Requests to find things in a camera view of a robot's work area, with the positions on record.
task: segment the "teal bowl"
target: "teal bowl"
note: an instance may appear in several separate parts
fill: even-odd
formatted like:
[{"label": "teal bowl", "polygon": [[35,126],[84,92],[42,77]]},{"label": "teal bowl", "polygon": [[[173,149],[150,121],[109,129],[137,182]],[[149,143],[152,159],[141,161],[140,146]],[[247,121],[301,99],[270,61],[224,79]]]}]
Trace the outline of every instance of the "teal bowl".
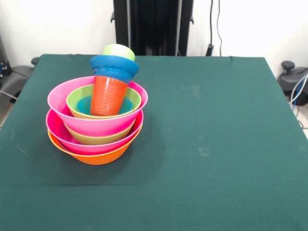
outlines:
[{"label": "teal bowl", "polygon": [[[77,103],[77,111],[90,116],[91,100],[92,100],[91,95],[86,96],[85,98],[79,100],[79,102]],[[133,108],[132,102],[128,98],[124,98],[118,115],[129,112],[132,108]]]}]

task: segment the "plastic cup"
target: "plastic cup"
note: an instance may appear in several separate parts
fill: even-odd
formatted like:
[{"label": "plastic cup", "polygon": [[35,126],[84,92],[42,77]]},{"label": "plastic cup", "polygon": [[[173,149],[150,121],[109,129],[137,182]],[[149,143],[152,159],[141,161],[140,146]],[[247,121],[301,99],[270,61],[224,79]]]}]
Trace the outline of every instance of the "plastic cup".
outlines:
[{"label": "plastic cup", "polygon": [[97,55],[90,59],[96,76],[116,78],[129,84],[139,70],[136,62],[116,55]]},{"label": "plastic cup", "polygon": [[115,116],[119,113],[128,84],[115,78],[96,76],[91,101],[93,116]]},{"label": "plastic cup", "polygon": [[134,52],[121,44],[110,44],[104,48],[104,55],[116,55],[121,56],[127,59],[130,59],[132,61],[135,61],[135,54]]}]

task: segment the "light green cup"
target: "light green cup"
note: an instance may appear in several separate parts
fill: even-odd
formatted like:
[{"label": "light green cup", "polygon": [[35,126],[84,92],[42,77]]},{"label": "light green cup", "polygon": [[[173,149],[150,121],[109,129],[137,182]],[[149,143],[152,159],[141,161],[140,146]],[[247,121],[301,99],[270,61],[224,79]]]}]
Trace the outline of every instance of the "light green cup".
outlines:
[{"label": "light green cup", "polygon": [[130,59],[132,61],[135,61],[134,52],[130,48],[124,45],[121,45],[121,44],[110,44],[106,46],[103,54],[121,56],[121,57]]}]

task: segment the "pink bowl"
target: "pink bowl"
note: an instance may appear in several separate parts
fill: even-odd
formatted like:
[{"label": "pink bowl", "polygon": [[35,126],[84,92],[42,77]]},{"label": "pink bowl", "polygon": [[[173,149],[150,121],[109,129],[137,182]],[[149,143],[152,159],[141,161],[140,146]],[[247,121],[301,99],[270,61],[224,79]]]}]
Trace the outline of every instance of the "pink bowl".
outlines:
[{"label": "pink bowl", "polygon": [[48,130],[54,135],[68,150],[81,155],[96,155],[113,151],[128,143],[142,127],[143,112],[138,113],[136,121],[125,138],[108,144],[102,145],[82,145],[68,132],[61,118],[56,112],[50,109],[46,115],[46,125]]},{"label": "pink bowl", "polygon": [[75,118],[66,105],[66,98],[76,88],[93,84],[94,76],[81,77],[64,82],[55,87],[48,95],[48,105],[57,115],[75,132],[85,136],[110,136],[128,128],[142,108],[148,102],[146,90],[135,82],[129,87],[136,90],[141,96],[141,105],[138,110],[124,116],[110,119],[81,119]]}]

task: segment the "blue cup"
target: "blue cup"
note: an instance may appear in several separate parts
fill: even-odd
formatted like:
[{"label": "blue cup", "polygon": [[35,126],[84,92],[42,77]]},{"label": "blue cup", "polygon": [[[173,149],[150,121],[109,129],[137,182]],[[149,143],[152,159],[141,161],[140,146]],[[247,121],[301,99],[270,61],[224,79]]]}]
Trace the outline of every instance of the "blue cup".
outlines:
[{"label": "blue cup", "polygon": [[90,59],[96,76],[106,76],[129,84],[139,70],[136,62],[115,55],[98,55]]}]

